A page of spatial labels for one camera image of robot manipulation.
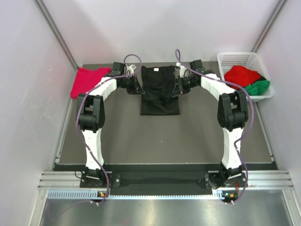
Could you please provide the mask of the black t shirt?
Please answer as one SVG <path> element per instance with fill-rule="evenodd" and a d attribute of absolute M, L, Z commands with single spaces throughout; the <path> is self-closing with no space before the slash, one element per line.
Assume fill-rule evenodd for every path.
<path fill-rule="evenodd" d="M 171 97 L 175 88 L 174 70 L 173 65 L 143 66 L 141 68 L 145 94 L 141 96 L 140 115 L 167 116 L 180 114 L 178 97 Z"/>

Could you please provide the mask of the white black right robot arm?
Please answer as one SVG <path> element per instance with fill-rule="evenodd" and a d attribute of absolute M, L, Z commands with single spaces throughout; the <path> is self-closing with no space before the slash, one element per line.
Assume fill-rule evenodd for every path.
<path fill-rule="evenodd" d="M 191 88 L 200 86 L 218 101 L 217 120 L 223 130 L 223 157 L 219 172 L 207 173 L 205 180 L 207 185 L 213 189 L 231 186 L 242 176 L 240 141 L 238 139 L 242 137 L 245 123 L 248 120 L 246 95 L 243 91 L 226 85 L 216 74 L 186 75 L 186 71 L 186 69 L 176 67 L 174 71 L 175 88 L 171 97 L 187 94 Z"/>

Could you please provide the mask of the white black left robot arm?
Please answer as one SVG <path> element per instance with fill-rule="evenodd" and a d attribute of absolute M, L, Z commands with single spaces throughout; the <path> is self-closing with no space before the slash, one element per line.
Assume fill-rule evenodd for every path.
<path fill-rule="evenodd" d="M 87 93 L 78 96 L 77 130 L 83 135 L 87 161 L 81 177 L 80 187 L 102 188 L 108 183 L 101 150 L 101 132 L 105 123 L 104 101 L 117 88 L 126 89 L 128 94 L 144 94 L 137 75 L 108 75 Z"/>

